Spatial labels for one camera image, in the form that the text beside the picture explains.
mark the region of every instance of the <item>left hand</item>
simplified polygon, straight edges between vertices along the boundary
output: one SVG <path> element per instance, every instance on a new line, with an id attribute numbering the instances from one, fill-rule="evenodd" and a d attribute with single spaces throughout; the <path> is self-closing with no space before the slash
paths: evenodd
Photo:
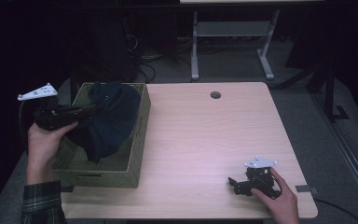
<path id="1" fill-rule="evenodd" d="M 35 123 L 28 131 L 27 185 L 53 181 L 52 166 L 62 137 L 75 128 L 77 122 L 56 131 L 46 131 Z"/>

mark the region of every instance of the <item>plaid sleeve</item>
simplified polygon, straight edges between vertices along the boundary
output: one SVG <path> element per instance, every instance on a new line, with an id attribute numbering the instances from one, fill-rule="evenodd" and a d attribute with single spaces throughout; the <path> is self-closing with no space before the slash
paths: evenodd
<path id="1" fill-rule="evenodd" d="M 61 182 L 25 186 L 21 210 L 22 224 L 66 223 L 61 206 Z"/>

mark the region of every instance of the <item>black bracket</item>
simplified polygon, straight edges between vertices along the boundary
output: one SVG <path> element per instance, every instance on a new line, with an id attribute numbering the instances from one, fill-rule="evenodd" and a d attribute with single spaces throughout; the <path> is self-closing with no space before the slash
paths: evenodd
<path id="1" fill-rule="evenodd" d="M 326 89 L 325 89 L 325 100 L 324 100 L 325 113 L 332 122 L 335 122 L 336 119 L 350 118 L 341 105 L 336 106 L 336 109 L 338 110 L 338 114 L 334 114 L 333 103 L 334 103 L 334 73 L 330 68 L 329 71 L 327 72 L 327 78 L 326 78 Z"/>
<path id="2" fill-rule="evenodd" d="M 228 182 L 234 188 L 236 195 L 252 196 L 251 189 L 259 189 L 270 198 L 275 199 L 281 195 L 281 192 L 272 188 L 274 187 L 274 178 L 270 170 L 270 167 L 248 168 L 245 173 L 248 181 L 237 182 L 229 177 Z"/>
<path id="3" fill-rule="evenodd" d="M 59 106 L 57 96 L 41 98 L 41 106 L 34 112 L 35 123 L 39 128 L 54 131 L 81 119 L 89 119 L 95 114 L 95 105 Z"/>

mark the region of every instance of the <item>table leg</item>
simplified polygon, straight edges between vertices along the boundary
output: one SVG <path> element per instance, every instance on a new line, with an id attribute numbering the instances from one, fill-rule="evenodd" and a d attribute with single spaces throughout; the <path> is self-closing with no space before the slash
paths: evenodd
<path id="1" fill-rule="evenodd" d="M 191 52 L 191 79 L 198 80 L 199 78 L 199 60 L 197 58 L 197 11 L 195 11 L 193 21 L 193 51 Z"/>
<path id="2" fill-rule="evenodd" d="M 269 49 L 269 43 L 271 42 L 272 35 L 274 34 L 275 26 L 278 20 L 280 10 L 275 10 L 272 15 L 271 22 L 268 26 L 268 31 L 266 35 L 266 43 L 262 49 L 257 50 L 257 56 L 260 59 L 261 65 L 263 66 L 264 73 L 268 80 L 274 79 L 274 75 L 272 74 L 272 70 L 269 67 L 269 61 L 267 60 L 267 51 Z"/>

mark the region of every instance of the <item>human hand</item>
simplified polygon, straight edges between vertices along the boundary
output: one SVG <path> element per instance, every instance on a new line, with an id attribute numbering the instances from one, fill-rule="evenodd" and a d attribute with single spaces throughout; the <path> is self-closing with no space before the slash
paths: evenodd
<path id="1" fill-rule="evenodd" d="M 298 224 L 297 196 L 273 168 L 271 173 L 281 188 L 281 196 L 273 200 L 258 189 L 251 189 L 251 192 L 266 205 L 277 224 Z"/>
<path id="2" fill-rule="evenodd" d="M 77 122 L 56 131 L 46 131 L 35 123 L 28 131 L 27 185 L 53 181 L 52 166 L 62 137 L 75 128 Z"/>

